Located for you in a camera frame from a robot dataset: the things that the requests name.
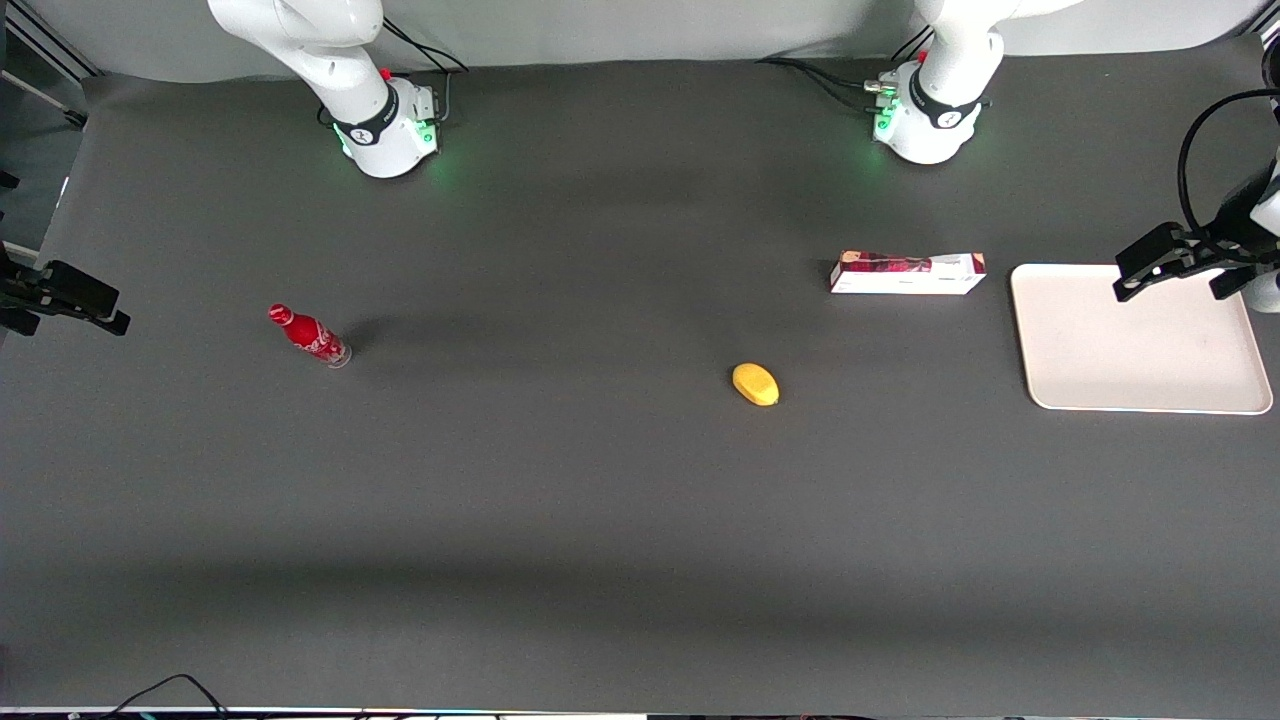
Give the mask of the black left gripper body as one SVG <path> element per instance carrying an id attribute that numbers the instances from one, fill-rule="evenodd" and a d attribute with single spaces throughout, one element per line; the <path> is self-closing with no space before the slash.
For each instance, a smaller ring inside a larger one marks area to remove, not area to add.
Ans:
<path id="1" fill-rule="evenodd" d="M 1277 237 L 1267 231 L 1245 234 L 1238 243 L 1211 231 L 1192 232 L 1169 222 L 1155 227 L 1116 256 L 1120 278 L 1142 279 L 1144 288 L 1170 279 L 1185 279 L 1231 265 L 1254 264 L 1258 275 L 1277 269 Z"/>

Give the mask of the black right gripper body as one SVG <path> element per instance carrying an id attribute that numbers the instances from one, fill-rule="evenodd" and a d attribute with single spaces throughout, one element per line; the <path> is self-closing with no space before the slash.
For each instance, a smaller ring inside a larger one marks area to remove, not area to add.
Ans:
<path id="1" fill-rule="evenodd" d="M 3 250 L 3 307 L 18 307 L 41 316 L 70 316 L 97 323 L 116 311 L 119 291 L 59 260 L 42 266 L 13 259 Z"/>

